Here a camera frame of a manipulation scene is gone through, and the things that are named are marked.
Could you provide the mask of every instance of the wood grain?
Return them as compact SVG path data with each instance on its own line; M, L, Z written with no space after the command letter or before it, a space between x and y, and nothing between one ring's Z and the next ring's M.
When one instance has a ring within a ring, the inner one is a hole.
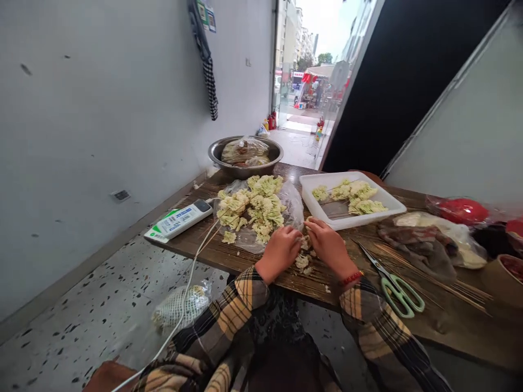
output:
M301 192L300 176L317 173L316 170L285 163L278 163L275 168L275 175L281 175L286 180L290 180L299 192ZM218 191L225 188L232 180L219 171L198 190L193 191L182 206L186 206L197 199L205 200L216 197ZM403 203L408 211L426 211L425 194L387 186L384 188ZM305 206L305 216L309 215L310 213ZM203 233L209 228L212 221L212 216L208 217L167 244L156 242L153 242L153 244L187 257L194 257L202 241ZM377 235L376 224L341 230L339 234L346 240L350 257L366 273L373 284L379 287L378 275L374 268L360 252L359 247L350 240L353 238L360 241L367 249L381 258L386 268L388 265L393 268L394 265L387 262L387 254L374 246L378 243L385 244ZM234 245L222 243L221 240L221 235L214 237L200 253L198 261L231 274L238 274L260 259L260 255L253 255ZM314 271L311 275L300 274L297 268L293 266L284 272L275 284L295 292L307 301L331 310L338 310L339 293L333 274L318 260L314 260L312 265ZM462 268L457 270L459 280L486 292L479 278L480 271ZM422 314L404 320L414 335L425 343L435 344L439 348L476 362L490 364L511 372L523 373L523 360L521 360L523 357L523 328L521 328L520 323L512 322L514 311L508 316L503 313L503 309L497 308L497 313L501 314L490 317L429 281L419 277L409 277L409 279L415 279L416 285L421 287L423 291L430 293L432 299L438 304L438 307L429 306ZM325 286L328 286L331 293L327 293ZM523 313L515 313L515 316L523 319Z

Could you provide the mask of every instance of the hand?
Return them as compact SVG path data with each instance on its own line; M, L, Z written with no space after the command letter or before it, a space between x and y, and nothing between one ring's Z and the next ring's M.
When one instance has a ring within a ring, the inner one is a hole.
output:
M312 246L320 260L329 266L339 280L344 280L357 273L358 267L350 259L345 242L323 220L310 218L305 221L311 237Z
M281 227L272 233L263 257L254 266L266 284L271 284L298 257L301 236L291 226Z

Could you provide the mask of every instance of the hanging cord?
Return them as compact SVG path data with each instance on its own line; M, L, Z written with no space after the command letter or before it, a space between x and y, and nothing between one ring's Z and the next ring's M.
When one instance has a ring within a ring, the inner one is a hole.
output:
M167 338L167 340L165 341L165 343L163 343L162 347L160 348L160 350L156 353L156 355L154 356L154 358L149 362L153 362L155 360L158 359L158 357L160 356L160 354L162 353L162 351L165 349L165 347L167 347L167 345L169 344L169 342L171 341L172 337L174 336L174 333L177 331L178 327L180 326L181 322L183 321L184 317L185 317L185 307L186 307L186 304L185 304L185 300L187 299L187 292L189 291L189 286L191 285L191 281L192 281L192 275L194 273L194 266L196 265L196 258L198 257L198 255L200 254L200 252L203 250L203 248L205 247L204 244L205 244L205 241L207 241L207 238L209 237L209 234L211 234L211 231L213 230L213 228L220 222L219 219L216 220L216 222L211 226L211 228L209 229L209 231L207 232L207 235L205 236L205 238L203 239L202 243L200 244L198 250L196 251L196 254L194 255L194 259L192 260L192 266L191 266L191 274L189 275L189 281L187 282L187 285L185 286L185 291L184 291L184 298L183 298L183 306L182 306L182 309L181 309L181 317L180 317L180 320L178 321L178 323L176 324L176 326L173 328L172 332L170 333L169 337ZM112 390L112 392L117 392L118 390L120 390L122 387L126 386L127 384L129 384L132 380L134 380L136 377L139 377L143 371L145 370L145 368L149 366L149 364L147 364L142 370L140 370L138 373L134 374L133 376L129 377L127 380L125 380L122 384L118 385L116 388L114 388Z

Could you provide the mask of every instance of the tree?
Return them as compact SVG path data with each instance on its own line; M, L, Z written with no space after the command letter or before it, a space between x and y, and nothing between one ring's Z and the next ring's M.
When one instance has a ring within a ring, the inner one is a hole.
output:
M322 53L318 55L319 64L332 64L332 55L330 53Z
M305 70L310 66L312 66L312 57L307 54L305 57L298 60L296 70L299 72L305 72Z

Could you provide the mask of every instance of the stainless steel bowl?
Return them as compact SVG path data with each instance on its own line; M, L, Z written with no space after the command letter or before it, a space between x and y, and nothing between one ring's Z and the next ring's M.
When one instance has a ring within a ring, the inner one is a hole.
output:
M261 142L269 146L269 159L271 161L269 163L266 163L265 165L244 168L233 166L231 164L223 163L222 161L220 161L220 158L222 157L222 151L225 145L227 143L241 139L242 137L243 136L231 136L212 143L209 146L208 150L209 158L211 158L211 160L214 163L216 163L225 174L228 174L236 179L247 180L249 177L253 175L272 174L276 163L278 163L283 158L283 149L278 143L273 142L270 139L260 138L257 136L250 136L252 138L260 140Z

